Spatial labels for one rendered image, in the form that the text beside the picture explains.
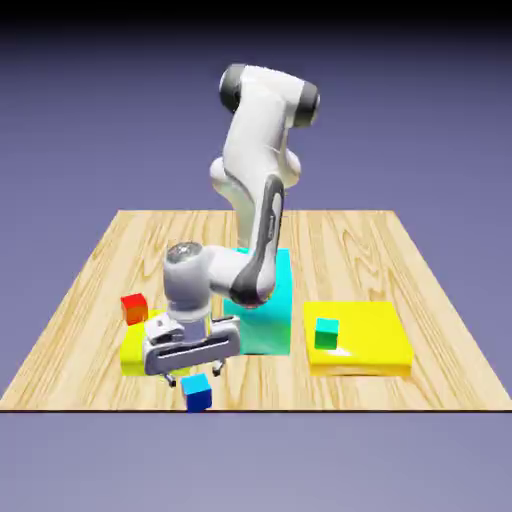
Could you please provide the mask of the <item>small green cube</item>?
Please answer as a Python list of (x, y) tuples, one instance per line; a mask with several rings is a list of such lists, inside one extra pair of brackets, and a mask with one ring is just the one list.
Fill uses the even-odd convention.
[(317, 350), (335, 350), (338, 344), (339, 321), (318, 317), (314, 330), (314, 347)]

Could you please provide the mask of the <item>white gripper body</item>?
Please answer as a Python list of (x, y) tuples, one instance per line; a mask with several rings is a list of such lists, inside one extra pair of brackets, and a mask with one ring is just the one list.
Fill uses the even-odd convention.
[(179, 323), (157, 315), (144, 323), (142, 342), (146, 375), (172, 374), (185, 367), (223, 362), (240, 354), (240, 319), (206, 317)]

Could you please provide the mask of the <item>small red cube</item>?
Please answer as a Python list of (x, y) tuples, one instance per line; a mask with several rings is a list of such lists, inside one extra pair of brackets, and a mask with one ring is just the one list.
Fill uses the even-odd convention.
[(149, 310), (146, 298), (142, 293), (126, 295), (120, 298), (123, 319), (128, 326), (145, 322)]

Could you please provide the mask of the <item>large cyan box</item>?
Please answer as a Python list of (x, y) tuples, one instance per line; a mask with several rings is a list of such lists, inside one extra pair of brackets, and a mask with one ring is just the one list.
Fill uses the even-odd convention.
[(225, 316), (240, 319), (243, 355), (289, 355), (293, 305), (293, 276), (290, 252), (280, 248), (276, 259), (276, 284), (270, 299), (256, 309), (243, 308), (223, 299)]

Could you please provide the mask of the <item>large yellow flat box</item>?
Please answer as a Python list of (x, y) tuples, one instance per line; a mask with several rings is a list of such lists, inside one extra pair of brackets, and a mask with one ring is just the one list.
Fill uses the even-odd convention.
[[(339, 321), (335, 350), (317, 350), (318, 317)], [(310, 301), (303, 305), (310, 374), (313, 376), (400, 376), (412, 370), (413, 348), (399, 315), (387, 301)]]

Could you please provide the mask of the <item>small blue cube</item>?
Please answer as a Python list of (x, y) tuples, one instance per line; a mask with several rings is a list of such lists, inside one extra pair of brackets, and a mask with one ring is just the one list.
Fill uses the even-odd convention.
[(183, 377), (181, 389), (188, 412), (201, 412), (212, 406), (212, 388), (205, 373)]

